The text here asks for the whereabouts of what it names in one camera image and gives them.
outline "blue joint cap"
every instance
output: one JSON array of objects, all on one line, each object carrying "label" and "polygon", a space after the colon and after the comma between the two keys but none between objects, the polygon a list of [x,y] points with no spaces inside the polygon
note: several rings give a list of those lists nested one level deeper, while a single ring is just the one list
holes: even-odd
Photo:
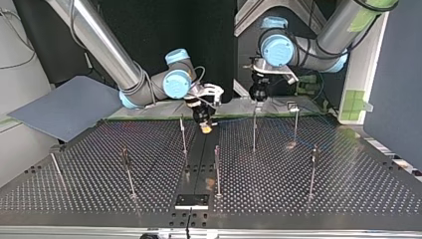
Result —
[{"label": "blue joint cap", "polygon": [[128,109],[132,110],[132,109],[142,108],[141,106],[137,106],[134,103],[132,103],[122,91],[118,92],[118,97],[120,98],[123,106],[128,108]]},{"label": "blue joint cap", "polygon": [[295,45],[281,34],[272,35],[264,40],[261,45],[263,58],[273,67],[286,65],[295,53]]},{"label": "blue joint cap", "polygon": [[347,62],[348,54],[341,56],[338,61],[330,67],[328,70],[323,71],[324,73],[337,73],[341,71],[344,67],[344,64]]},{"label": "blue joint cap", "polygon": [[190,90],[192,80],[187,72],[173,70],[165,75],[162,85],[165,93],[173,99],[182,99]]},{"label": "blue joint cap", "polygon": [[188,59],[189,55],[187,54],[186,50],[184,49],[176,49],[171,51],[165,56],[165,62],[167,65],[173,64],[175,62]]},{"label": "blue joint cap", "polygon": [[263,23],[261,24],[262,29],[268,28],[287,28],[288,27],[288,20],[281,17],[266,17],[264,18]]}]

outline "dark background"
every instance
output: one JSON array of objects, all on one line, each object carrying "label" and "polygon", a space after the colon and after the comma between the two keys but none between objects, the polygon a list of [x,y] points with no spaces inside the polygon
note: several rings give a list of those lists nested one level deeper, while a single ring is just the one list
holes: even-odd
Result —
[{"label": "dark background", "polygon": [[[204,66],[206,82],[225,90],[223,102],[233,96],[233,79],[247,90],[252,85],[251,72],[243,69],[254,57],[260,24],[266,16],[282,16],[298,36],[314,38],[315,33],[290,9],[269,10],[254,24],[234,37],[234,17],[244,0],[91,0],[120,40],[129,55],[150,75],[165,71],[164,56],[177,48],[187,49],[195,66]],[[76,75],[89,75],[112,87],[114,81],[93,56],[90,71],[84,50],[72,39],[69,28],[45,0],[14,0],[28,37],[37,51],[51,83],[59,86]],[[316,0],[328,18],[335,0]],[[308,70],[295,69],[300,76]],[[339,105],[345,70],[323,74],[325,92],[333,105]],[[273,96],[292,95],[296,86],[280,82],[271,86]]]}]

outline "white wall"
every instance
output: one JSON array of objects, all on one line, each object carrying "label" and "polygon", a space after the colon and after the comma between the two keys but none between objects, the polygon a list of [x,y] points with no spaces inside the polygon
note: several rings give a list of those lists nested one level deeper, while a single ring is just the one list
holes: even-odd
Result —
[{"label": "white wall", "polygon": [[[345,92],[347,90],[365,91],[363,100],[365,102],[369,101],[387,21],[388,13],[385,13],[375,22],[360,46],[350,53],[350,60],[341,97],[340,114],[342,112]],[[362,111],[359,115],[359,120],[341,120],[341,116],[339,116],[338,119],[344,124],[363,124],[365,116],[366,112]]]},{"label": "white wall", "polygon": [[[0,7],[15,11],[12,0],[0,0]],[[26,39],[19,20],[9,17]],[[32,52],[0,17],[0,68],[30,59]],[[37,57],[24,66],[0,69],[0,186],[48,155],[57,141],[17,122],[7,122],[6,115],[50,91],[46,74]]]}]

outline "perforated table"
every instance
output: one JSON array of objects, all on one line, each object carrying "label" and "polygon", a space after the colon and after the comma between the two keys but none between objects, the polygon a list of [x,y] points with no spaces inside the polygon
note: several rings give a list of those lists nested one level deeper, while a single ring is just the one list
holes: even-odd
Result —
[{"label": "perforated table", "polygon": [[[331,118],[104,121],[0,189],[1,226],[422,231],[422,184]],[[311,151],[320,148],[313,195]],[[220,147],[220,186],[214,148]],[[136,199],[120,161],[132,159]],[[205,194],[208,210],[176,210]]]}]

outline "metal frame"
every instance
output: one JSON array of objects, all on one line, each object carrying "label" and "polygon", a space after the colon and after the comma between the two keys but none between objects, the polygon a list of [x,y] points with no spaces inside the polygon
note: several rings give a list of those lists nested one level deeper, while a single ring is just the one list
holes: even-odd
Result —
[{"label": "metal frame", "polygon": [[[0,238],[8,236],[43,237],[74,236],[90,238],[99,236],[116,236],[118,238],[139,238],[142,234],[155,234],[161,238],[186,238],[184,229],[147,229],[147,228],[93,228],[93,227],[0,227]],[[415,238],[420,232],[368,231],[368,230],[206,230],[191,229],[192,238]]]}]

